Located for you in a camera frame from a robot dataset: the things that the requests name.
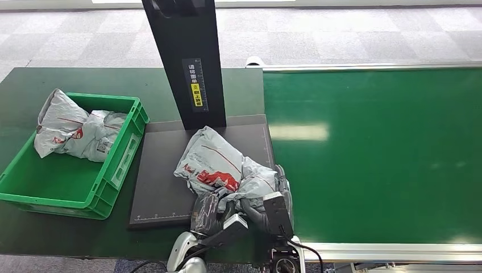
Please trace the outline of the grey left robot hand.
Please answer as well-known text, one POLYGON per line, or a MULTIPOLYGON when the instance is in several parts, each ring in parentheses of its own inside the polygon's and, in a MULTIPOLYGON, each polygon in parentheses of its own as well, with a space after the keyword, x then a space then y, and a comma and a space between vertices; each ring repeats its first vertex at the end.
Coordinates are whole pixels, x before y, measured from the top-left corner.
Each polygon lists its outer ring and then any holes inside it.
POLYGON ((235 202, 226 204, 222 216, 218 215, 219 195, 205 192, 197 196, 190 220, 190 231, 205 237, 223 230, 224 222, 235 214, 235 202))

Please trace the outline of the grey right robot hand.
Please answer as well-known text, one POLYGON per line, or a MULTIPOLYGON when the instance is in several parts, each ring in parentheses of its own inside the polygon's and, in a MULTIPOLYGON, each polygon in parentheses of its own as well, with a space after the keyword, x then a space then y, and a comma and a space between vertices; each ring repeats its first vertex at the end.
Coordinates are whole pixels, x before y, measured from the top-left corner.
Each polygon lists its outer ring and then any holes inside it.
POLYGON ((293 226, 293 211, 292 211, 293 201, 292 201, 292 194, 290 190, 290 183, 289 183, 289 180, 286 178, 285 171, 281 165, 276 164, 275 170, 277 172, 277 189, 284 197, 289 219, 290 219, 291 225, 293 226))

